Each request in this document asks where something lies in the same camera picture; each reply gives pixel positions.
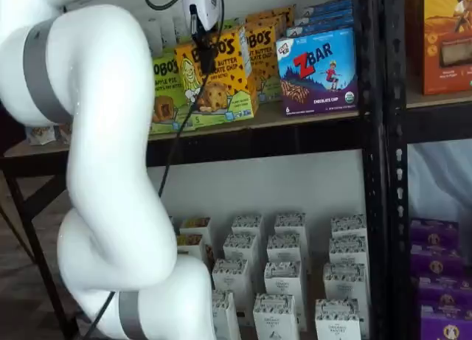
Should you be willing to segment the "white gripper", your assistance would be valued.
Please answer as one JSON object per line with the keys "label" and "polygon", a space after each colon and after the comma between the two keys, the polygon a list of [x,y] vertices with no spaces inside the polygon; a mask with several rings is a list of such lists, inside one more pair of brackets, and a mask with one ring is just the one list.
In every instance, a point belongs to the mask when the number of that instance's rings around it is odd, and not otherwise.
{"label": "white gripper", "polygon": [[197,61],[203,74],[215,69],[212,34],[217,30],[219,0],[183,0],[184,16],[196,45]]}

